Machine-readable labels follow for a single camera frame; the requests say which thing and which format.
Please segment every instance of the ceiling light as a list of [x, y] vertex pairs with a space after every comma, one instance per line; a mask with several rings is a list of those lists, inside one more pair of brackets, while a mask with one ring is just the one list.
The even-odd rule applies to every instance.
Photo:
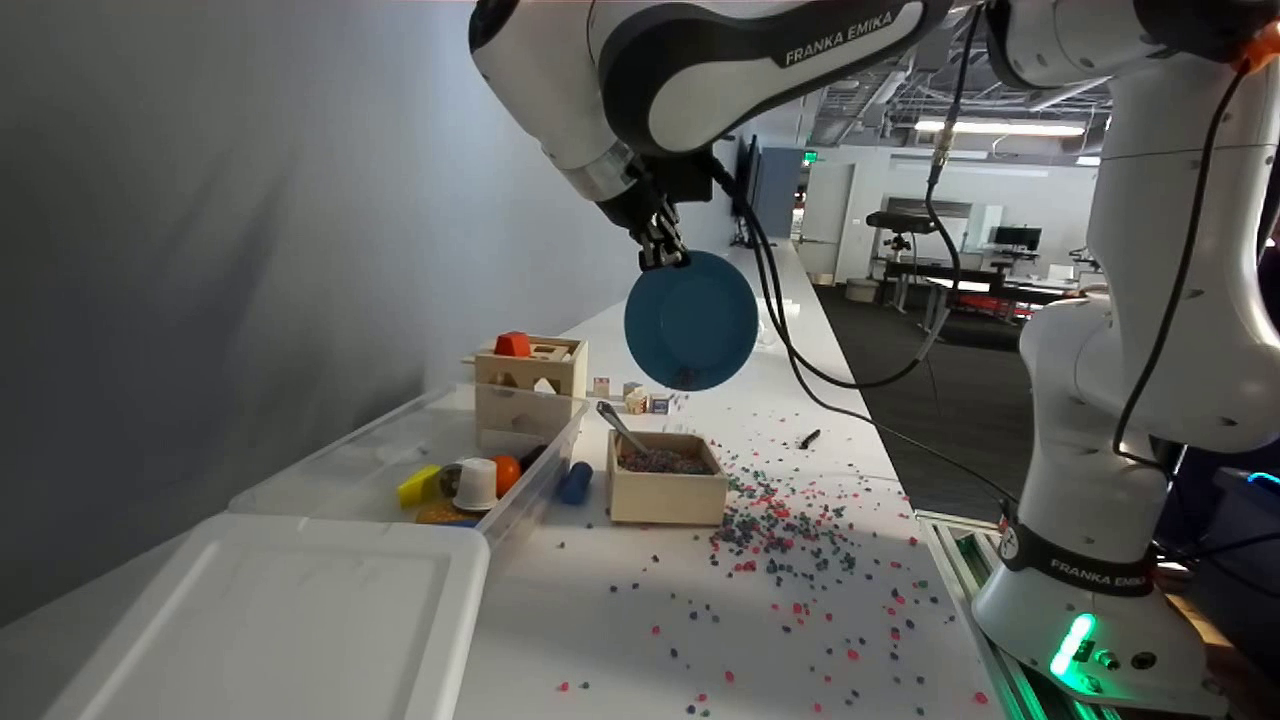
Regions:
[[[915, 133], [944, 133], [938, 118], [918, 118]], [[1084, 126], [1062, 122], [956, 122], [956, 135], [1084, 135]]]

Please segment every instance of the gray wall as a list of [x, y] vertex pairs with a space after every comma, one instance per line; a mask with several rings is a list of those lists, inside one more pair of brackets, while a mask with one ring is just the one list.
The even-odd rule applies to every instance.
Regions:
[[470, 72], [468, 10], [0, 10], [0, 621], [630, 284]]

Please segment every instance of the white table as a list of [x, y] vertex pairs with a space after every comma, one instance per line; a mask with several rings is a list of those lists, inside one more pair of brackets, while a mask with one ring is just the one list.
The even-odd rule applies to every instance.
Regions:
[[[792, 248], [781, 272], [794, 345], [847, 376]], [[569, 338], [593, 345], [593, 376], [644, 381], [618, 308]], [[823, 398], [863, 414], [855, 393]], [[361, 491], [388, 491], [412, 470], [416, 425], [420, 414], [388, 418], [233, 509], [293, 512], [286, 491], [340, 489], [336, 516], [385, 521]], [[585, 509], [552, 504], [488, 575], [459, 718], [1001, 718], [981, 640], [877, 429], [808, 405], [772, 334], [737, 381], [636, 429], [713, 442], [737, 475], [727, 526], [613, 529], [595, 474]], [[576, 455], [605, 470], [605, 442], [605, 425], [585, 421]], [[164, 549], [0, 628], [0, 718], [41, 712], [161, 560]]]

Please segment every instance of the lab equipment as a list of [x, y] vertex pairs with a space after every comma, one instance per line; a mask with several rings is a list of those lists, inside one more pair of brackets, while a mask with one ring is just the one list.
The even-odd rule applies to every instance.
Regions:
[[[680, 270], [648, 159], [698, 165], [741, 122], [904, 52], [948, 10], [480, 0], [470, 58], [549, 159], [640, 240], [640, 270]], [[1213, 454], [1280, 437], [1280, 338], [1257, 287], [1280, 10], [995, 0], [983, 15], [1008, 85], [1110, 77], [1117, 111], [1086, 227], [1110, 297], [1050, 303], [1024, 330], [1034, 448], [974, 624], [1081, 702], [1215, 718], [1201, 640], [1152, 594], [1165, 474], [1144, 455], [1152, 437]]]

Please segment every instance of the blue round object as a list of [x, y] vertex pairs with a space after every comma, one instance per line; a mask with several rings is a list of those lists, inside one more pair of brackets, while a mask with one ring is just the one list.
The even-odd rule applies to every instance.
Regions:
[[727, 262], [689, 254], [684, 270], [653, 270], [636, 280], [628, 347], [662, 387], [717, 387], [757, 347], [757, 291]]

